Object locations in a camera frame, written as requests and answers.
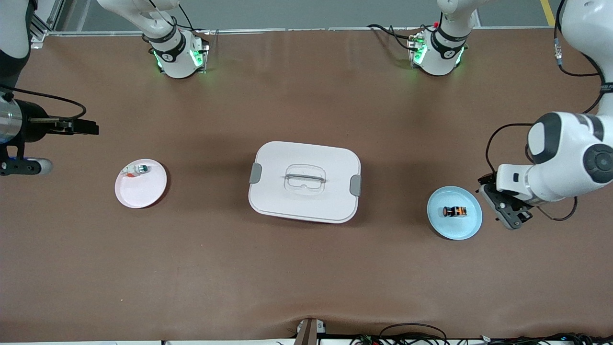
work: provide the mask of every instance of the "yellow stripe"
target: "yellow stripe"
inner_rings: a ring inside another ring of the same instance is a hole
[[[543,12],[545,12],[545,18],[547,18],[547,24],[549,26],[555,25],[555,17],[553,11],[551,11],[549,0],[541,0],[541,6],[543,7]]]

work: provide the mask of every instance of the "brown table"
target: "brown table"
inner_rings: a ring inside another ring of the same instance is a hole
[[[49,176],[0,182],[0,341],[285,337],[305,317],[333,333],[397,322],[455,338],[613,333],[610,188],[580,197],[567,222],[535,213],[508,231],[480,200],[467,241],[428,225],[434,190],[478,187],[493,130],[582,111],[598,90],[557,70],[551,30],[469,41],[456,71],[431,77],[373,32],[219,36],[208,73],[172,80],[139,37],[48,38],[19,86],[86,104],[101,135],[49,135],[26,148],[53,160]],[[569,47],[565,66],[590,70]],[[501,133],[495,164],[525,162],[525,136]],[[273,140],[358,154],[357,215],[321,225],[254,212],[250,167]],[[138,158],[164,163],[171,187],[133,210],[113,183]]]

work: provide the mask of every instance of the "bottle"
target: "bottle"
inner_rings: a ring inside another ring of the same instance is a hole
[[[142,174],[146,174],[150,171],[149,167],[146,165],[128,165],[127,167],[121,170],[123,176],[126,177],[137,177]]]

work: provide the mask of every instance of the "black and orange battery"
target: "black and orange battery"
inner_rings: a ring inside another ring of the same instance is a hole
[[[466,208],[461,206],[443,207],[443,217],[464,217]]]

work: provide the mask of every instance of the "gray floor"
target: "gray floor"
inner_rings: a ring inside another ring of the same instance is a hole
[[[553,13],[560,0],[551,0]],[[419,26],[438,19],[436,0],[183,0],[196,28],[327,29],[372,23]],[[186,25],[183,14],[170,11]],[[497,0],[479,9],[482,26],[547,26],[540,0]],[[96,0],[73,0],[62,31],[132,31],[134,25]]]

